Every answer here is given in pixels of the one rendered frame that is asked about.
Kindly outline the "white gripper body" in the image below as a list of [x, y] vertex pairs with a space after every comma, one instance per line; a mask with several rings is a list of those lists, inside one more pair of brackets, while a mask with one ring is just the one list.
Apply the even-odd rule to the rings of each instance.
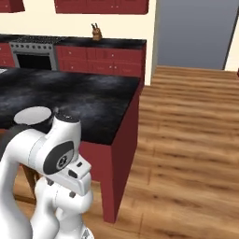
[[91, 174], [77, 174], [75, 171], [66, 169], [54, 175], [47, 176], [47, 179], [58, 183], [74, 193], [84, 196], [91, 188]]

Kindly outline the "white round plate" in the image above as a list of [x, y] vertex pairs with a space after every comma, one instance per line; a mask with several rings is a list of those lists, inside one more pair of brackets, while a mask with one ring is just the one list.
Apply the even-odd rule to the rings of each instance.
[[28, 107], [14, 116], [17, 124], [35, 125], [48, 120], [51, 116], [51, 110], [44, 106]]

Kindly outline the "red island with black worktop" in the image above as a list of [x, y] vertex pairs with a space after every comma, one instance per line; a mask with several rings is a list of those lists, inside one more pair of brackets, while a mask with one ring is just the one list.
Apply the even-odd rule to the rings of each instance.
[[139, 92], [136, 77], [8, 68], [0, 74], [0, 129], [37, 105], [79, 117], [79, 152], [101, 185], [104, 221], [113, 223], [137, 147]]

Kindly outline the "red base cupboard run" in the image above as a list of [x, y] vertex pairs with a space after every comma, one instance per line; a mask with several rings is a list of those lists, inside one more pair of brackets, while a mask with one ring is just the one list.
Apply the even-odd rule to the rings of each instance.
[[67, 37], [55, 45], [60, 71], [145, 79], [144, 39]]

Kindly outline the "silver oven with hob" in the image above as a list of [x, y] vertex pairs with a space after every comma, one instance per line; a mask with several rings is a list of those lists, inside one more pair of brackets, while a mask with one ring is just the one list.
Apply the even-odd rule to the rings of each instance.
[[59, 36], [26, 35], [12, 40], [9, 45], [18, 68], [57, 70], [54, 45], [62, 40]]

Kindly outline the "narrow red base cupboard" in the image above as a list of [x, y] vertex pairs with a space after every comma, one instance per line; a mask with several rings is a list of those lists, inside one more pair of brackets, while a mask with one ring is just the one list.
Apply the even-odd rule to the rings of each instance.
[[15, 66], [8, 43], [0, 43], [0, 66]]

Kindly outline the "brown figurine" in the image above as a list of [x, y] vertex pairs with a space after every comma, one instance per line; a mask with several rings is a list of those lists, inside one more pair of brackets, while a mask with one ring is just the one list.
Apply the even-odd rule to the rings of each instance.
[[100, 41], [102, 39], [102, 32], [96, 23], [92, 24], [92, 39], [94, 41]]

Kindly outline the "grey door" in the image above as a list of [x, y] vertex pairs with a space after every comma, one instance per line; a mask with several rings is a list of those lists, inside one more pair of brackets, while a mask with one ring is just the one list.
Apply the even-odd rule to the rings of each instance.
[[158, 64], [221, 69], [239, 0], [160, 0]]

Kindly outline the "small red wall cupboard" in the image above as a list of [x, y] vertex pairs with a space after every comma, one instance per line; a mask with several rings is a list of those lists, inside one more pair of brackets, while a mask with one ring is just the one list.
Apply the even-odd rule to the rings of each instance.
[[24, 10], [22, 0], [0, 0], [0, 13], [16, 13]]

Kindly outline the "wide red wall cupboard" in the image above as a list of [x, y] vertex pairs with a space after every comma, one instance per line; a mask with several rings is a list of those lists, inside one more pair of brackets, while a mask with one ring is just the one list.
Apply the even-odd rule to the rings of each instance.
[[148, 13], [149, 0], [54, 0], [55, 11], [63, 14]]

